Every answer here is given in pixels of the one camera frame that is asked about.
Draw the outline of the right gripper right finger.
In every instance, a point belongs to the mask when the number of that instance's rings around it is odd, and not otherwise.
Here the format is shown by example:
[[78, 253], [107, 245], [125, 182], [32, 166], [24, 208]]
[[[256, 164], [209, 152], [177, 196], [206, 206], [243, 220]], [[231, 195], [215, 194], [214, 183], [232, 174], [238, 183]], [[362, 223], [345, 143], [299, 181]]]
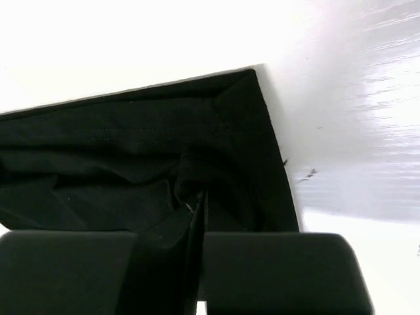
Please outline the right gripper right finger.
[[302, 233], [290, 192], [259, 212], [264, 232], [243, 230], [211, 195], [204, 209], [208, 314], [373, 314], [350, 244], [338, 234]]

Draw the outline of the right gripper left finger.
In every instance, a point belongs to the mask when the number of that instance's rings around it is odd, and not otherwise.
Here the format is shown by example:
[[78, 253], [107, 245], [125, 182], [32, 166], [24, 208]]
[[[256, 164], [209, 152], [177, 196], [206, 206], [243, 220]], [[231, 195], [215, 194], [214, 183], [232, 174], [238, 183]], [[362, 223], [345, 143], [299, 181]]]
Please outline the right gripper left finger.
[[145, 233], [19, 230], [1, 237], [2, 314], [194, 314], [199, 193]]

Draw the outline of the black skirt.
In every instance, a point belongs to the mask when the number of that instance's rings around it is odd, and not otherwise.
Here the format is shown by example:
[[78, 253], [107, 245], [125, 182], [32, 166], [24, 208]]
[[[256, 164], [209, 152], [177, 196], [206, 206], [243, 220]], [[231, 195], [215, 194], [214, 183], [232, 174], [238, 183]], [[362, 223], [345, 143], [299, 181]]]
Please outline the black skirt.
[[200, 203], [208, 230], [299, 230], [254, 69], [1, 116], [8, 229], [156, 233]]

